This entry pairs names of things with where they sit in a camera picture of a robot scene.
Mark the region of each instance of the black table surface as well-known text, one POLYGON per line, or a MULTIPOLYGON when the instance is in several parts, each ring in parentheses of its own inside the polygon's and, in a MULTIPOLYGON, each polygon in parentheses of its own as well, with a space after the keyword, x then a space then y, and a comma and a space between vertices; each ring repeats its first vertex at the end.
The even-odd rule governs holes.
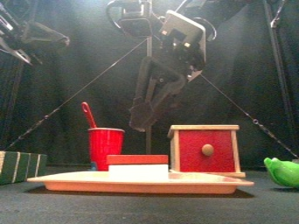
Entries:
MULTIPOLYGON (((80 170, 46 167, 46 174, 80 170)), ((265 171, 242 172, 254 185, 232 194, 54 192, 42 183, 0 185, 0 224, 299 223, 299 190, 276 185, 265 171)))

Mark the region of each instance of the red cup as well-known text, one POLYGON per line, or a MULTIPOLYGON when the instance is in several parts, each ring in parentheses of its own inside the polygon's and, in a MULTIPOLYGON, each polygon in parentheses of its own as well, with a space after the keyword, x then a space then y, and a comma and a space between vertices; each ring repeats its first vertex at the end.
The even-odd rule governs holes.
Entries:
POLYGON ((124 133, 121 129, 88 129, 89 159, 98 171, 108 170, 108 155, 120 155, 124 133))

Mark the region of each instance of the robotic arm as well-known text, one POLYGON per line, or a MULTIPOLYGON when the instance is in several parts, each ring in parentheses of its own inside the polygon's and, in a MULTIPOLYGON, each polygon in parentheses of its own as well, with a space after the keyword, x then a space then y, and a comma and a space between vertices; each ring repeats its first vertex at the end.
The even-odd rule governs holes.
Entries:
POLYGON ((108 4, 108 21, 122 34, 133 38, 150 37, 154 35, 153 27, 160 25, 160 52, 144 58, 138 70, 133 106, 129 109, 129 126, 134 130, 145 131, 154 124, 188 81, 200 75, 205 65, 206 37, 212 35, 212 39, 216 38, 212 23, 217 27, 249 2, 184 0, 176 11, 166 11, 162 19, 150 12, 146 0, 114 0, 108 4), (113 8, 121 11, 117 21, 112 18, 113 8))
POLYGON ((33 21, 18 24, 0 3, 0 46, 26 64, 37 61, 37 50, 60 49, 69 44, 69 38, 33 21))

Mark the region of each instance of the red box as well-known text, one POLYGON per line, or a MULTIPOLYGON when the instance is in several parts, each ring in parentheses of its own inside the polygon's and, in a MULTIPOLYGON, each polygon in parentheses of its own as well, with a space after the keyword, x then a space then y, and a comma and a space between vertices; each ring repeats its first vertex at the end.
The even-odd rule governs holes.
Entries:
POLYGON ((237 125, 172 125, 172 171, 245 177, 238 169, 237 129, 237 125))

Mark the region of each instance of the tray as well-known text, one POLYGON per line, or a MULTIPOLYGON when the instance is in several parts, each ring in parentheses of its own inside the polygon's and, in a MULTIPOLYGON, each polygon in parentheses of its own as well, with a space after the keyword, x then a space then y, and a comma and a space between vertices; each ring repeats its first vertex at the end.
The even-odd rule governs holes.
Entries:
POLYGON ((76 171, 27 178, 42 182, 50 191, 105 193, 216 193, 228 194, 237 186, 252 186, 253 182, 205 173, 170 173, 166 180, 118 181, 108 177, 108 171, 76 171))

